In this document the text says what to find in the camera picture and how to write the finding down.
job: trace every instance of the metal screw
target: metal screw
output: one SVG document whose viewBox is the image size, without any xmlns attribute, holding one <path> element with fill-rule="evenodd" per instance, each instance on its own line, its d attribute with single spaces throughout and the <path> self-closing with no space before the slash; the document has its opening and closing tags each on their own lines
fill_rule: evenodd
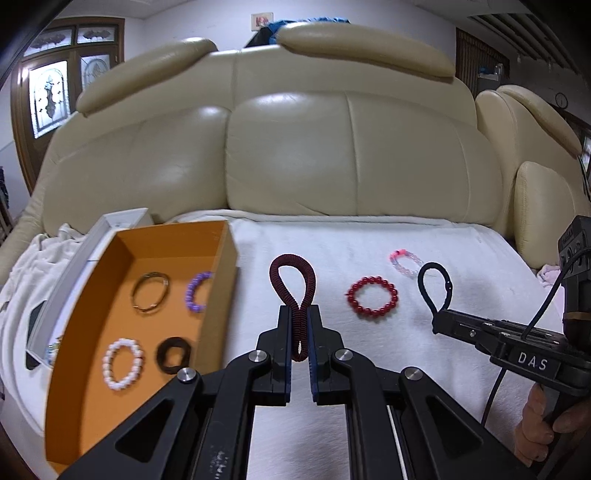
<svg viewBox="0 0 591 480">
<path fill-rule="evenodd" d="M 346 362 L 347 360 L 351 360 L 353 358 L 353 352 L 346 348 L 342 348 L 341 350 L 336 351 L 335 357 L 337 358 L 337 360 Z"/>
<path fill-rule="evenodd" d="M 423 370 L 417 367 L 408 367 L 404 369 L 404 376 L 413 381 L 421 380 L 423 377 Z"/>
<path fill-rule="evenodd" d="M 177 373 L 177 378 L 181 383 L 191 383 L 197 377 L 197 372 L 191 367 L 184 367 Z"/>
<path fill-rule="evenodd" d="M 263 350 L 253 350 L 248 354 L 248 359 L 256 364 L 267 360 L 267 352 Z"/>
</svg>

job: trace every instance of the dark red coiled hair tie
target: dark red coiled hair tie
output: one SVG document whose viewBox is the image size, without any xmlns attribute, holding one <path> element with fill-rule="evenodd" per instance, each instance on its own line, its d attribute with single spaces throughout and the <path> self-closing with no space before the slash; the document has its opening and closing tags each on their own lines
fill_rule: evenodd
<svg viewBox="0 0 591 480">
<path fill-rule="evenodd" d="M 298 306 L 296 300 L 285 287 L 283 280 L 279 275 L 279 267 L 297 268 L 306 282 L 306 293 L 301 305 Z M 279 298 L 291 309 L 291 357 L 296 362 L 303 362 L 308 358 L 308 307 L 314 299 L 316 291 L 316 275 L 312 266 L 297 255 L 280 255 L 271 263 L 269 268 L 269 277 L 271 285 L 277 292 Z"/>
</svg>

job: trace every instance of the purple bead bracelet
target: purple bead bracelet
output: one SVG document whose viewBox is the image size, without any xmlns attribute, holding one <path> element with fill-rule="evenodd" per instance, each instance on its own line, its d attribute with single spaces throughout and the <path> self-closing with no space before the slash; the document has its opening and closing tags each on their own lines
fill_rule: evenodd
<svg viewBox="0 0 591 480">
<path fill-rule="evenodd" d="M 187 287 L 187 293 L 185 295 L 185 304 L 187 304 L 187 308 L 191 310 L 191 312 L 200 313 L 203 310 L 205 310 L 205 305 L 199 305 L 195 303 L 193 301 L 193 297 L 195 296 L 195 290 L 197 290 L 197 287 L 201 285 L 203 280 L 207 280 L 211 277 L 211 272 L 201 272 L 194 279 L 192 279 L 191 282 L 189 282 L 189 286 Z"/>
</svg>

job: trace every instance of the pink cloth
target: pink cloth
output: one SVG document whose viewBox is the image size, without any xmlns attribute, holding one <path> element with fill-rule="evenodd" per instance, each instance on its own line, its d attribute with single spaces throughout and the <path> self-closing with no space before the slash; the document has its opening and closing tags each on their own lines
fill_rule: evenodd
<svg viewBox="0 0 591 480">
<path fill-rule="evenodd" d="M 550 292 L 552 285 L 556 281 L 560 275 L 560 267 L 558 265 L 544 265 L 541 270 L 538 272 L 536 277 L 544 287 L 546 294 Z M 558 287 L 556 291 L 556 295 L 552 299 L 552 305 L 558 310 L 559 315 L 562 317 L 564 315 L 564 287 Z"/>
</svg>

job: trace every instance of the beige leather sofa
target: beige leather sofa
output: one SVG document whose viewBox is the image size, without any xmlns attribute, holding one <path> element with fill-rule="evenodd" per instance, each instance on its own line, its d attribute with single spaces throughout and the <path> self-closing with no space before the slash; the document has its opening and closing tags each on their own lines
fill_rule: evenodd
<svg viewBox="0 0 591 480">
<path fill-rule="evenodd" d="M 530 267 L 557 264 L 559 237 L 575 215 L 591 215 L 579 139 L 545 100 L 520 86 L 482 92 L 476 112 L 503 177 L 503 205 L 493 228 L 515 238 Z"/>
<path fill-rule="evenodd" d="M 576 165 L 576 152 L 572 139 L 566 148 L 556 142 L 570 136 L 564 125 L 554 132 L 558 115 L 536 123 L 535 108 L 509 91 L 475 103 L 435 48 L 347 24 L 292 24 L 278 43 L 217 52 L 209 40 L 189 39 L 91 84 L 56 131 L 0 249 L 0 282 L 34 235 L 54 235 L 65 222 L 87 232 L 101 214 L 132 207 L 149 207 L 158 222 L 228 207 L 445 218 L 524 235 L 523 247 L 529 206 L 519 207 L 528 228 L 512 218 L 521 164 L 553 168 L 577 189 L 573 168 L 561 163 Z M 528 151 L 537 137 L 545 160 Z M 522 173 L 529 191 L 537 180 L 528 167 Z"/>
</svg>

